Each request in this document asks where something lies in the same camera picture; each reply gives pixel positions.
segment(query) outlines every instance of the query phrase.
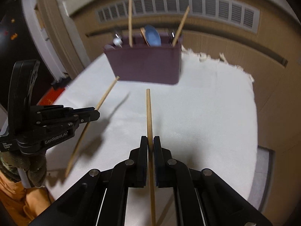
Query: white vent frame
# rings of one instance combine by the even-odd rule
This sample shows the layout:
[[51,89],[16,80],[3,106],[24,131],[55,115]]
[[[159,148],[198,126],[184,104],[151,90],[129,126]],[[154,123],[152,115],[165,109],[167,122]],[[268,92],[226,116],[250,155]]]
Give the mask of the white vent frame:
[[[136,8],[135,8],[135,3],[133,2],[133,16],[150,16],[150,15],[164,15],[164,14],[183,14],[185,11],[180,11],[180,5],[179,5],[179,0],[176,0],[176,7],[177,7],[177,11],[173,11],[173,12],[169,12],[168,9],[167,9],[167,1],[166,0],[163,0],[164,1],[164,8],[165,8],[165,11],[164,12],[157,12],[156,11],[156,5],[155,5],[155,0],[152,0],[153,2],[153,13],[152,12],[146,12],[145,11],[145,5],[144,5],[144,0],[141,0],[142,2],[142,8],[143,8],[143,13],[139,13],[137,14],[136,13]],[[219,1],[222,1],[222,2],[228,2],[229,3],[229,11],[228,11],[228,19],[225,19],[225,18],[219,18]],[[99,23],[104,23],[104,22],[107,22],[107,21],[116,21],[118,19],[124,19],[124,18],[127,18],[128,17],[128,8],[126,7],[126,3],[127,0],[119,0],[119,1],[116,1],[115,3],[113,4],[108,4],[106,6],[103,6],[99,9],[96,9],[95,11],[95,14],[96,14],[96,18],[97,18],[97,21]],[[124,11],[125,11],[125,16],[119,16],[119,12],[118,12],[118,8],[117,8],[117,4],[118,3],[122,3],[123,4],[123,7],[124,7]],[[238,23],[237,21],[232,21],[231,18],[232,18],[232,4],[235,5],[238,5],[238,6],[241,6],[242,9],[241,9],[241,18],[240,18],[240,23]],[[226,24],[230,24],[230,25],[233,25],[233,26],[236,26],[236,27],[239,27],[241,29],[244,29],[246,31],[251,31],[253,33],[257,33],[257,30],[258,30],[258,25],[259,25],[259,17],[260,17],[260,10],[253,7],[253,6],[250,6],[246,3],[243,3],[243,2],[240,2],[240,1],[237,1],[237,0],[215,0],[215,16],[212,16],[212,15],[206,15],[206,0],[202,0],[202,13],[193,13],[193,8],[192,8],[192,0],[189,0],[189,6],[190,6],[190,12],[189,12],[189,16],[192,16],[192,17],[199,17],[199,18],[204,18],[204,19],[209,19],[209,20],[213,20],[213,21],[218,21],[218,22],[222,22],[222,23],[226,23]],[[117,10],[117,17],[113,18],[112,17],[112,13],[111,13],[111,10],[110,10],[110,6],[115,6],[116,10]],[[106,19],[106,16],[104,14],[104,9],[108,9],[109,10],[109,14],[110,14],[110,19]],[[250,27],[250,20],[248,18],[248,21],[244,22],[244,15],[245,15],[245,9],[247,9],[247,13],[248,15],[250,15],[250,11],[252,11],[254,14],[253,14],[253,22],[252,22],[252,27]],[[99,12],[100,13],[103,13],[103,20],[100,18],[99,16]]]

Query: gloved hand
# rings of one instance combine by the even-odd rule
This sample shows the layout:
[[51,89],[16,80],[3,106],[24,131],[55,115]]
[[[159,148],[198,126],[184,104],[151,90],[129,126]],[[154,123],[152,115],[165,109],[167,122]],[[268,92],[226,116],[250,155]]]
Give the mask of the gloved hand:
[[19,169],[23,169],[35,187],[41,187],[46,177],[45,152],[36,156],[25,156],[19,150],[0,152],[0,170],[11,181],[19,182]]

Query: table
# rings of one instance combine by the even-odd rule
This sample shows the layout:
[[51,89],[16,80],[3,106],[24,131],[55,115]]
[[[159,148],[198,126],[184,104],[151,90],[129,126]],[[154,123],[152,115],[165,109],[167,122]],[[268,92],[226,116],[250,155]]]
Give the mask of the table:
[[[114,79],[103,54],[82,72],[55,104],[83,108],[96,106]],[[47,151],[46,185],[58,198],[92,168],[111,169],[128,158],[147,135],[146,89],[150,88],[153,135],[163,148],[189,168],[211,168],[245,199],[255,171],[257,117],[249,75],[234,66],[193,53],[182,54],[177,85],[119,81],[91,123],[79,158],[69,177],[64,171],[76,141],[74,138]],[[175,225],[172,189],[155,191],[156,219]],[[125,225],[150,225],[149,188],[130,188]]]

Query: purple container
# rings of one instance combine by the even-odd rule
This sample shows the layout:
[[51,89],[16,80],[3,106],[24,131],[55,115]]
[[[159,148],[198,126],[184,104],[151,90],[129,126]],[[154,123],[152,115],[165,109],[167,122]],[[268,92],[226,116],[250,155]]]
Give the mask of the purple container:
[[123,37],[121,47],[103,49],[115,76],[123,81],[177,84],[181,68],[181,43],[171,46],[167,33],[160,33],[162,46],[150,47],[142,35],[133,36],[133,47]]

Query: blue utensil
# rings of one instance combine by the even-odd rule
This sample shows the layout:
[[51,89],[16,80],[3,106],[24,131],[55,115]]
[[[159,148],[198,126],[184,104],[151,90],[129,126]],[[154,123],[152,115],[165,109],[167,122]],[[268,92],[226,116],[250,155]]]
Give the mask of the blue utensil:
[[161,46],[161,38],[157,30],[151,26],[146,25],[145,27],[145,38],[151,47]]

